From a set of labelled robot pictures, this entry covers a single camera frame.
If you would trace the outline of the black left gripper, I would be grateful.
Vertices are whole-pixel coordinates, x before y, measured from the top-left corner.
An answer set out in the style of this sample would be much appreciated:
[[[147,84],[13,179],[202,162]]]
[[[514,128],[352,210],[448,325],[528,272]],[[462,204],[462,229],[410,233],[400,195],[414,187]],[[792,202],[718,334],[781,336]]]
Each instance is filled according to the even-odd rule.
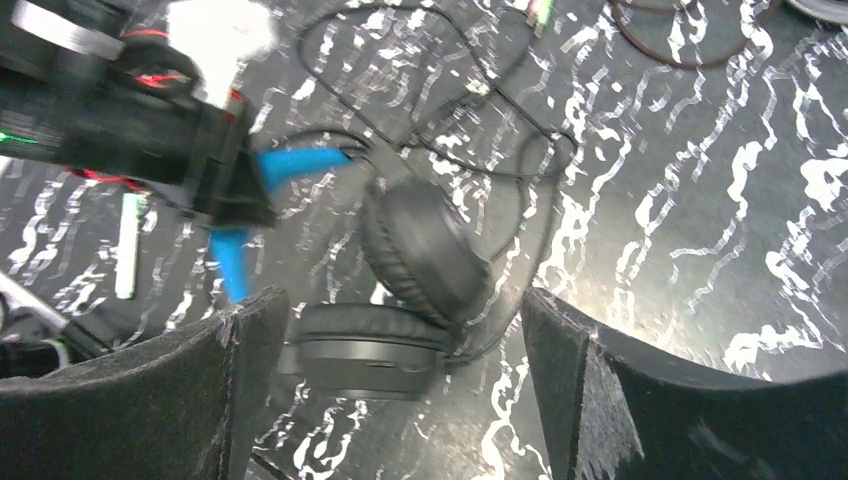
[[[213,229],[270,227],[253,105],[195,94],[196,64],[155,35],[130,36],[123,1],[1,5],[1,152],[144,185]]]

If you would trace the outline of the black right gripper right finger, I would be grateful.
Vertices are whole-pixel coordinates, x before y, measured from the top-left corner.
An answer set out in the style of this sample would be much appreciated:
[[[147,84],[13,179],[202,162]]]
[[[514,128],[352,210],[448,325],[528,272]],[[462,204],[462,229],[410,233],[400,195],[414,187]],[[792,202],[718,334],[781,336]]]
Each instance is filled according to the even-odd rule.
[[[843,479],[847,376],[775,383],[608,327],[541,288],[521,317],[556,479]]]

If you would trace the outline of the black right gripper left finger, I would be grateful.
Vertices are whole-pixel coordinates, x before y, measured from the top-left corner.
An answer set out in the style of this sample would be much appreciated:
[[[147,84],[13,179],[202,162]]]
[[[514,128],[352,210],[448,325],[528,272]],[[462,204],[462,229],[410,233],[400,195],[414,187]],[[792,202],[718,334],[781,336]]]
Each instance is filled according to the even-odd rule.
[[[241,479],[289,300],[265,288],[155,338],[1,383],[5,479]]]

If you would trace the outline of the blue black headphones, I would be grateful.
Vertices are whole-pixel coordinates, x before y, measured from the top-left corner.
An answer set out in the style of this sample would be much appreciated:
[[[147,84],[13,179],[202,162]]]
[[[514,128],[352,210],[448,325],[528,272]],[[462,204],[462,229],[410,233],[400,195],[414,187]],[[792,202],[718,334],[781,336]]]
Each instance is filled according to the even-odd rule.
[[[444,368],[480,357],[479,351],[456,353],[454,347],[475,306],[493,290],[492,257],[475,250],[446,191],[415,175],[400,153],[431,150],[428,125],[504,97],[505,82],[521,64],[516,57],[487,77],[484,93],[466,90],[428,114],[413,114],[398,139],[377,133],[358,137],[353,149],[268,150],[256,158],[263,195],[287,178],[358,159],[372,167],[359,211],[361,248],[396,299],[393,306],[307,306],[281,349],[277,374],[301,378],[336,398],[415,400]]]

